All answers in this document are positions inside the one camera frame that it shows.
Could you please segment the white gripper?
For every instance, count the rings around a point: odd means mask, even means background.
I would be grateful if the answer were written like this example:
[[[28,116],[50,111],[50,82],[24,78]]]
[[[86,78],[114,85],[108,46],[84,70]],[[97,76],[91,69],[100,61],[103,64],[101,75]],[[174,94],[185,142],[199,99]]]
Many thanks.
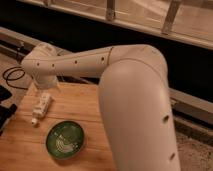
[[[56,76],[38,76],[34,79],[35,86],[40,90],[46,90],[57,86]]]

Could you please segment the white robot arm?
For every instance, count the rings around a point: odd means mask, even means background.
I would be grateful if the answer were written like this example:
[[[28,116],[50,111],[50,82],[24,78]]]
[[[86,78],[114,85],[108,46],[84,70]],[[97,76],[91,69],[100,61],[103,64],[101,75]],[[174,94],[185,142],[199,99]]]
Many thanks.
[[[39,89],[59,75],[99,80],[98,100],[117,171],[181,171],[163,54],[147,44],[59,56],[40,43],[21,66]]]

